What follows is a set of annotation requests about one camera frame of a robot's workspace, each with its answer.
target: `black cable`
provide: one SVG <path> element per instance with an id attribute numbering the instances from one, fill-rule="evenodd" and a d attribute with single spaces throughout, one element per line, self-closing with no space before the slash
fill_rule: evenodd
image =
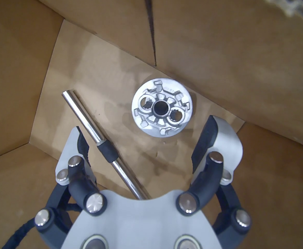
<path id="1" fill-rule="evenodd" d="M 31 218 L 27 223 L 23 224 L 15 233 L 7 240 L 2 249 L 16 249 L 19 243 L 34 227 L 34 218 Z"/>
<path id="2" fill-rule="evenodd" d="M 81 212 L 78 204 L 67 204 L 65 211 Z M 23 224 L 15 233 L 7 240 L 2 249 L 16 249 L 27 233 L 35 226 L 34 218 L 31 218 L 27 223 Z"/>

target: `gear teeth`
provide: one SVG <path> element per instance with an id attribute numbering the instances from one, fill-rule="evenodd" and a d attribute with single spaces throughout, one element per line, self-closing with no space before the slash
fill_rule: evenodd
<path id="1" fill-rule="evenodd" d="M 167 103 L 168 104 L 172 104 L 172 103 L 175 103 L 176 101 L 175 101 L 175 99 L 173 99 L 173 98 L 171 98 L 171 97 L 169 97 L 168 99 L 167 99 Z"/>
<path id="2" fill-rule="evenodd" d="M 147 120 L 154 123 L 156 121 L 156 117 L 154 115 L 151 115 L 147 118 Z"/>
<path id="3" fill-rule="evenodd" d="M 164 100 L 165 95 L 162 94 L 162 93 L 157 93 L 157 97 L 158 97 L 159 100 Z"/>
<path id="4" fill-rule="evenodd" d="M 157 125 L 161 126 L 161 127 L 165 126 L 164 120 L 163 119 L 159 119 L 158 122 L 157 122 Z"/>
<path id="5" fill-rule="evenodd" d="M 178 94 L 175 96 L 175 98 L 176 98 L 177 101 L 180 101 L 180 100 L 182 99 L 183 96 L 184 96 L 183 93 L 178 93 Z"/>
<path id="6" fill-rule="evenodd" d="M 168 128 L 162 128 L 162 129 L 160 130 L 160 133 L 161 133 L 162 136 L 166 136 L 167 133 L 168 133 L 168 131 L 171 130 L 171 129 L 172 129 L 172 128 L 170 128 L 170 127 L 168 127 Z"/>

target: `cardboard floor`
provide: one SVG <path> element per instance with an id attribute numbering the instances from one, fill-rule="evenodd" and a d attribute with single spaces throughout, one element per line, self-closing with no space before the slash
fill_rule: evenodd
<path id="1" fill-rule="evenodd" d="M 238 131 L 243 121 L 190 90 L 193 117 L 176 136 L 159 139 L 142 132 L 133 121 L 131 102 L 146 81 L 167 77 L 132 55 L 64 20 L 41 92 L 30 143 L 58 159 L 71 129 L 78 125 L 90 146 L 89 159 L 99 183 L 127 190 L 120 177 L 61 96 L 77 90 L 91 114 L 112 140 L 152 197 L 188 187 L 189 158 L 210 114 Z"/>

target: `black rubber sleeve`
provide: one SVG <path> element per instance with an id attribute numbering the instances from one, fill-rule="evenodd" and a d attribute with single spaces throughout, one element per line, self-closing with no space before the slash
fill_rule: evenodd
<path id="1" fill-rule="evenodd" d="M 223 163 L 214 162 L 206 157 L 205 170 L 200 172 L 187 192 L 199 199 L 198 210 L 203 208 L 216 193 L 223 174 Z"/>
<path id="2" fill-rule="evenodd" d="M 207 149 L 214 145 L 217 133 L 217 122 L 215 121 L 215 118 L 210 115 L 205 126 L 203 127 L 198 143 L 196 144 L 192 154 L 193 173 L 206 154 Z"/>
<path id="3" fill-rule="evenodd" d="M 107 160 L 108 163 L 112 163 L 118 158 L 118 151 L 109 140 L 106 140 L 101 145 L 97 146 L 98 150 L 102 153 L 103 157 Z"/>

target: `aluminum part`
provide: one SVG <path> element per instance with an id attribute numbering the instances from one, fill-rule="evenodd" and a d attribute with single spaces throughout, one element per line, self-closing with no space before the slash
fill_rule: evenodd
<path id="1" fill-rule="evenodd" d="M 193 236 L 183 235 L 176 240 L 174 249 L 202 249 L 202 247 Z"/>
<path id="2" fill-rule="evenodd" d="M 69 159 L 68 165 L 70 167 L 75 167 L 81 162 L 81 157 L 80 156 L 73 156 Z"/>
<path id="3" fill-rule="evenodd" d="M 235 219 L 242 227 L 248 227 L 251 225 L 251 217 L 245 210 L 237 210 Z"/>
<path id="4" fill-rule="evenodd" d="M 92 235 L 86 239 L 81 249 L 108 249 L 107 240 L 101 235 Z"/>
<path id="5" fill-rule="evenodd" d="M 132 101 L 137 126 L 150 136 L 171 137 L 187 125 L 193 112 L 189 92 L 179 82 L 158 78 L 144 83 Z"/>
<path id="6" fill-rule="evenodd" d="M 217 163 L 222 163 L 224 161 L 222 154 L 217 151 L 210 152 L 209 157 Z"/>
<path id="7" fill-rule="evenodd" d="M 189 194 L 184 193 L 179 196 L 179 207 L 182 211 L 184 211 L 187 214 L 191 214 L 196 210 L 196 200 L 195 198 Z"/>
<path id="8" fill-rule="evenodd" d="M 99 193 L 95 193 L 89 196 L 86 201 L 86 209 L 89 213 L 96 213 L 103 207 L 103 197 Z"/>
<path id="9" fill-rule="evenodd" d="M 231 173 L 227 171 L 226 169 L 223 170 L 222 179 L 224 181 L 230 181 L 231 180 Z"/>
<path id="10" fill-rule="evenodd" d="M 34 222 L 37 226 L 45 225 L 49 220 L 49 211 L 46 209 L 40 210 L 34 218 Z"/>
<path id="11" fill-rule="evenodd" d="M 69 175 L 69 171 L 68 171 L 66 168 L 64 168 L 64 169 L 62 169 L 61 171 L 59 171 L 59 172 L 57 173 L 56 178 L 57 178 L 60 182 L 62 182 L 62 181 L 66 180 L 66 179 L 68 178 L 68 175 Z"/>

